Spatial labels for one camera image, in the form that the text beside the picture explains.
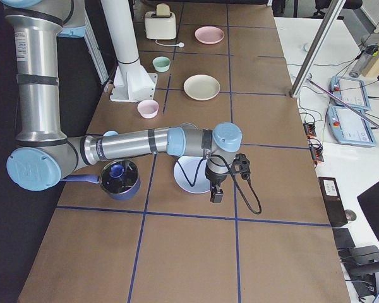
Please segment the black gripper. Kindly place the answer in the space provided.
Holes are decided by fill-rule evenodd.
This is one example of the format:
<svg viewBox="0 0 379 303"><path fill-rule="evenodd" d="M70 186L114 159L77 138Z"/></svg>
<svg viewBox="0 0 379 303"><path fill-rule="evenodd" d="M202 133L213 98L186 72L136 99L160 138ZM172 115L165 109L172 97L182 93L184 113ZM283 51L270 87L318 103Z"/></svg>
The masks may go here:
<svg viewBox="0 0 379 303"><path fill-rule="evenodd" d="M218 172L214 171L213 168L209 163L205 168L205 176L210 182L210 201L212 203L221 203L224 196L222 183L230 174L230 168L218 167Z"/></svg>

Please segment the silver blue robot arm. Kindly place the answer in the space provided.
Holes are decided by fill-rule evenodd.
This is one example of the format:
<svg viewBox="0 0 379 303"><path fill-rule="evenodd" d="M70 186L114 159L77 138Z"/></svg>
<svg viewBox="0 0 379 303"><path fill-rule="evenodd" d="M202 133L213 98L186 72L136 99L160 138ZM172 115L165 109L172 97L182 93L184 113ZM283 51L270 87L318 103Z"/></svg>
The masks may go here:
<svg viewBox="0 0 379 303"><path fill-rule="evenodd" d="M5 19L15 31L21 132L8 157L10 178L23 189L43 191L63 180L76 180L80 168L105 161L98 178L102 189L129 199L140 187L130 158L166 153L196 156L205 163L211 200L222 200L222 181L239 160L241 130L223 122L213 130L191 126L148 129L113 136L67 137L59 117L57 38L85 34L83 1L5 1Z"/></svg>

